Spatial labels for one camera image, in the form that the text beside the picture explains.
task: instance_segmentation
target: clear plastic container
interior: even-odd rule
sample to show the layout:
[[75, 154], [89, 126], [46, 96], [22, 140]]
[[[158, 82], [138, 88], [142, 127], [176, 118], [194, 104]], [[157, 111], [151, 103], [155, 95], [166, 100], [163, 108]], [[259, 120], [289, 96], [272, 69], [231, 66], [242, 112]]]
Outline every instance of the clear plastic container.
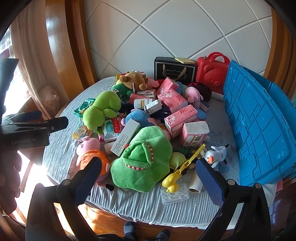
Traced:
[[161, 200], [163, 204], [172, 204], [189, 199], [189, 193], [186, 183], [179, 184], [179, 189], [174, 193], [166, 192], [166, 188], [160, 189]]

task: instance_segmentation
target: foot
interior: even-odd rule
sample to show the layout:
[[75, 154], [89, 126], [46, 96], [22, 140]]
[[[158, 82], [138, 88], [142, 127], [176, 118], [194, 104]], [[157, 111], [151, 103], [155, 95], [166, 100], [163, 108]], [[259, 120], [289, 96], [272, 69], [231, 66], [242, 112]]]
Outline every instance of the foot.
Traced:
[[160, 241], [168, 241], [168, 239], [170, 238], [170, 231], [168, 230], [162, 230], [157, 236], [156, 236], [156, 240], [160, 240]]
[[136, 227], [134, 222], [126, 222], [123, 227], [124, 235], [133, 236], [136, 238]]

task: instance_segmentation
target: orange beak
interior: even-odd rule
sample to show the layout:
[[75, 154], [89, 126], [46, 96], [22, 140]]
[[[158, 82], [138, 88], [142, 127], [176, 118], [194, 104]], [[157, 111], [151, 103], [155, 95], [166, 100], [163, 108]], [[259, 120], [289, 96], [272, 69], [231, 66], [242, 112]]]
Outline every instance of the orange beak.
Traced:
[[209, 163], [210, 164], [213, 164], [213, 162], [214, 162], [214, 157], [213, 156], [209, 156]]

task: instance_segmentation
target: gray striped bedsheet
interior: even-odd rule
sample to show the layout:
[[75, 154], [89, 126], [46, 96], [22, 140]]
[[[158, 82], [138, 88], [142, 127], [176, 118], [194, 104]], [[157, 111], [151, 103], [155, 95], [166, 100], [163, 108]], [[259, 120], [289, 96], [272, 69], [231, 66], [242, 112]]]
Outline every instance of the gray striped bedsheet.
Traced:
[[[96, 98], [102, 91], [110, 90], [115, 83], [115, 77], [103, 79], [92, 85], [77, 96], [62, 112], [61, 116], [69, 119], [69, 125], [50, 135], [50, 145], [45, 148], [43, 165], [47, 174], [57, 183], [67, 176], [71, 161], [75, 154], [77, 142], [71, 137], [73, 131], [82, 124], [81, 119], [73, 114], [85, 99]], [[209, 102], [207, 122], [210, 128], [210, 141], [207, 144], [219, 146], [229, 144], [227, 148], [227, 165], [221, 163], [217, 170], [226, 179], [234, 179], [239, 183], [239, 165], [237, 150], [233, 140], [232, 130], [224, 109], [224, 103], [215, 99]], [[193, 170], [178, 180], [178, 183], [190, 184]], [[111, 175], [106, 179], [112, 183]], [[189, 192], [189, 199], [183, 202], [163, 205], [160, 197], [161, 184], [157, 183], [148, 193], [133, 190], [122, 190], [115, 187], [113, 192], [95, 186], [87, 201], [92, 206], [108, 211], [128, 221], [141, 221], [149, 224], [172, 227], [198, 227], [205, 229], [218, 211], [218, 206], [211, 202], [205, 189], [199, 194]], [[271, 205], [276, 191], [276, 184], [264, 185], [268, 204]], [[229, 229], [234, 228], [242, 206], [238, 205], [230, 222]]]

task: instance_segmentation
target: blue plastic crate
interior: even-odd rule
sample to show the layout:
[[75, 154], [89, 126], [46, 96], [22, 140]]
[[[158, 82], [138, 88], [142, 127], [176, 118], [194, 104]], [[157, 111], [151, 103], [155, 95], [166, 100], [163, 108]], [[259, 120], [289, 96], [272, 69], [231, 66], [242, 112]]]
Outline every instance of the blue plastic crate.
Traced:
[[235, 61], [223, 91], [240, 184], [274, 183], [296, 172], [296, 109], [283, 91]]

